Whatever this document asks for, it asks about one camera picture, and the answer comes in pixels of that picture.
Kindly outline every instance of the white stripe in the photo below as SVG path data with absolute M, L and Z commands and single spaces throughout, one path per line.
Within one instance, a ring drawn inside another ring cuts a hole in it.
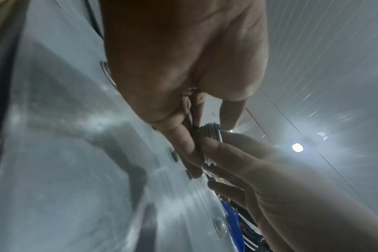
M 255 249 L 253 249 L 249 244 L 247 244 L 246 242 L 244 242 L 244 244 L 249 247 L 252 251 L 255 251 Z
M 239 216 L 244 220 L 244 222 L 247 223 L 247 225 L 250 226 L 251 229 L 254 230 L 254 232 L 256 232 L 256 233 L 259 234 L 259 235 L 262 235 L 262 233 L 261 233 L 261 231 L 258 229 L 258 227 L 254 226 L 250 221 L 246 220 L 246 218 L 244 218 L 243 215 L 241 215 L 240 213 L 239 213 Z
M 254 247 L 258 247 L 257 245 L 255 245 L 254 243 L 252 243 L 246 236 L 243 235 L 243 238 L 248 241 L 248 243 L 250 243 L 251 245 L 253 245 Z

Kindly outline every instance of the human hand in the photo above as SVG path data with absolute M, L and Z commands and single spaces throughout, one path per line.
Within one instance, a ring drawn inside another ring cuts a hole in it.
M 209 188 L 246 208 L 276 252 L 378 251 L 378 218 L 304 164 L 245 135 L 201 149 L 204 169 L 235 185 Z
M 206 93 L 223 100 L 232 129 L 260 86 L 268 58 L 264 0 L 101 0 L 108 64 L 117 88 L 174 146 L 194 178 L 204 157 L 192 128 Z

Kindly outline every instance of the skin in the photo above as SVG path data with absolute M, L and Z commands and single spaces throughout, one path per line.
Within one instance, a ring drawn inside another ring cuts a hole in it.
M 191 132 L 206 94 L 235 127 L 261 84 L 268 36 L 263 0 L 101 0 L 108 64 L 121 95 L 178 151 L 194 178 L 203 155 Z
M 204 138 L 209 188 L 246 208 L 276 252 L 378 251 L 378 217 L 313 169 L 245 135 Z

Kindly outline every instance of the light fixture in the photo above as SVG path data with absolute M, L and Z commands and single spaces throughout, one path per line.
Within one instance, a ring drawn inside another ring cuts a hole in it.
M 302 152 L 302 151 L 304 151 L 304 147 L 301 144 L 298 144 L 298 143 L 297 144 L 293 144 L 292 148 L 293 148 L 293 150 L 295 152 Z

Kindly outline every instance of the white ceiling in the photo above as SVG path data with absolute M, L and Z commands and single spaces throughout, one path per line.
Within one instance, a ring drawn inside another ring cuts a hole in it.
M 378 215 L 378 0 L 267 0 L 267 13 L 270 59 L 248 110 Z

